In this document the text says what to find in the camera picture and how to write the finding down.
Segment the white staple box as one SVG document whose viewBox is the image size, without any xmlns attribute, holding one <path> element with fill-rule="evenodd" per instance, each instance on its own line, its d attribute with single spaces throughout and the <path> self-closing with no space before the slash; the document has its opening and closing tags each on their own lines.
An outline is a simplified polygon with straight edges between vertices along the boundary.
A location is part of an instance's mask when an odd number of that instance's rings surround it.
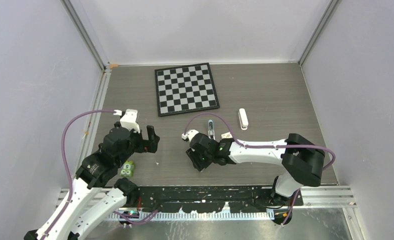
<svg viewBox="0 0 394 240">
<path fill-rule="evenodd" d="M 231 132 L 226 132 L 226 133 L 221 134 L 221 139 L 232 139 L 232 138 L 233 137 L 232 137 Z"/>
</svg>

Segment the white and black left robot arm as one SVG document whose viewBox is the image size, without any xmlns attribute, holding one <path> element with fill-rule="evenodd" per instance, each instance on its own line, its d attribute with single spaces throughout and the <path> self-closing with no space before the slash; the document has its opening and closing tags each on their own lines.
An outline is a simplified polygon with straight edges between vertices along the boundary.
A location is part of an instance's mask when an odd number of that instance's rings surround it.
<svg viewBox="0 0 394 240">
<path fill-rule="evenodd" d="M 148 125 L 147 139 L 141 133 L 116 124 L 99 144 L 99 149 L 87 156 L 72 181 L 67 196 L 49 220 L 39 229 L 28 231 L 25 240 L 84 240 L 106 217 L 120 207 L 133 207 L 139 199 L 139 189 L 128 178 L 118 179 L 113 188 L 89 210 L 89 202 L 101 192 L 109 180 L 134 153 L 155 153 L 160 137 Z"/>
</svg>

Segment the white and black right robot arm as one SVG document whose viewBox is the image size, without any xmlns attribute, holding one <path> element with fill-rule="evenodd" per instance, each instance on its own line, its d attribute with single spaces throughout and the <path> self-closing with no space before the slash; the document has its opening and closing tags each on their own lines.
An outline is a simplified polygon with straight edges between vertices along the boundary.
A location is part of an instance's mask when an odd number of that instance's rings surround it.
<svg viewBox="0 0 394 240">
<path fill-rule="evenodd" d="M 200 172 L 211 164 L 282 166 L 285 172 L 274 179 L 270 192 L 270 198 L 276 205 L 284 205 L 303 186 L 318 187 L 321 184 L 325 150 L 297 133 L 276 141 L 240 141 L 233 138 L 216 141 L 192 129 L 181 138 L 189 143 L 186 154 Z"/>
</svg>

